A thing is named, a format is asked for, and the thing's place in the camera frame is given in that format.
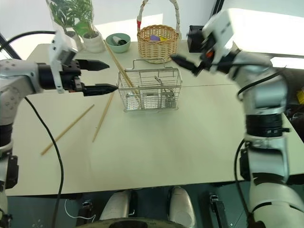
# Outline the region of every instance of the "wicker basket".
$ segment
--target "wicker basket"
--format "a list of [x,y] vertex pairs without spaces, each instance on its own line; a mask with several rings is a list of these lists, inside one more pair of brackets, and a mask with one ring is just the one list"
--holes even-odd
[[[176,0],[170,0],[175,7],[176,30],[165,25],[152,25],[140,28],[142,22],[143,8],[148,0],[143,0],[139,15],[137,17],[137,40],[138,51],[142,58],[163,58],[165,62],[170,61],[170,55],[175,54],[178,49],[178,41],[181,38],[180,13]],[[151,41],[150,36],[156,35],[167,38],[165,41]],[[147,60],[150,63],[161,63],[162,60]]]

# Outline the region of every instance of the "metal wire basket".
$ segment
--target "metal wire basket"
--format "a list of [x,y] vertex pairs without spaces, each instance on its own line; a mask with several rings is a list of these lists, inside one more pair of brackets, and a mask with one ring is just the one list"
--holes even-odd
[[181,90],[182,78],[178,68],[165,66],[158,69],[126,69],[134,87],[129,87],[125,78],[118,73],[117,86],[125,111],[178,109],[177,100]]

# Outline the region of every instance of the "white pot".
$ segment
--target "white pot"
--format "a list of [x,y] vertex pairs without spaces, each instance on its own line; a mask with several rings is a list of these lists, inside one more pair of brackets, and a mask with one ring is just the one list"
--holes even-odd
[[105,50],[103,38],[100,33],[98,33],[97,37],[94,38],[82,37],[82,39],[84,40],[84,45],[86,50],[91,53],[100,53]]
[[79,36],[78,36],[77,34],[75,34],[75,35],[72,37],[72,39],[73,39],[73,40],[75,41],[75,43],[76,43],[77,50],[78,50],[78,51],[81,51],[82,48],[83,48],[83,46],[82,46],[82,43],[81,43],[81,40],[80,40]]

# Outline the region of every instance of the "wire basket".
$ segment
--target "wire basket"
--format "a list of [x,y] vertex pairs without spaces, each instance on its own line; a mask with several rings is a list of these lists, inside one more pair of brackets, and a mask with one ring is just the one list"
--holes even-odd
[[[178,41],[181,39],[180,32],[180,13],[176,0],[170,0],[175,7],[176,30],[165,25],[151,25],[141,29],[143,8],[148,0],[142,2],[139,15],[137,16],[137,40],[138,51],[142,58],[147,59],[150,63],[161,63],[162,58],[165,62],[170,61],[170,55],[175,54],[178,49]],[[166,40],[152,41],[151,35],[163,37]]]
[[181,90],[182,78],[178,68],[165,66],[157,69],[126,69],[134,87],[129,87],[125,78],[118,73],[117,86],[125,111],[178,109],[177,101]]

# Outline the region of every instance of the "small bowl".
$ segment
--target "small bowl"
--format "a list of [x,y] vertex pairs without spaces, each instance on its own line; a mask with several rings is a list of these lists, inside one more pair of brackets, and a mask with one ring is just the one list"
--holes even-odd
[[[112,39],[113,36],[116,36],[120,39],[124,39],[127,43],[123,44],[123,45],[116,45]],[[105,39],[105,41],[109,45],[110,49],[116,53],[123,53],[123,52],[127,51],[131,44],[131,38],[127,34],[124,34],[124,33],[111,34]]]

